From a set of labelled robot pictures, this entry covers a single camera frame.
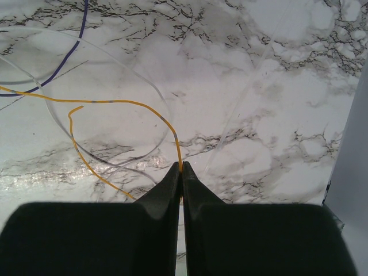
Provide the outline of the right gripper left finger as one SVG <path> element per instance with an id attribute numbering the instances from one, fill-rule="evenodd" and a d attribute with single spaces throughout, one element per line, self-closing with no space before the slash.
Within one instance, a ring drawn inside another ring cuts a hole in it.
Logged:
<path id="1" fill-rule="evenodd" d="M 31 202 L 1 232 L 2 275 L 174 275 L 181 173 L 130 204 Z"/>

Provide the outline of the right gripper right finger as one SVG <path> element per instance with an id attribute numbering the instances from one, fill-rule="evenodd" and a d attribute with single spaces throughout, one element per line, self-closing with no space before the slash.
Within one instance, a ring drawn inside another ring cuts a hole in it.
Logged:
<path id="1" fill-rule="evenodd" d="M 189 275 L 357 275 L 331 212 L 310 204 L 227 204 L 182 165 Z"/>

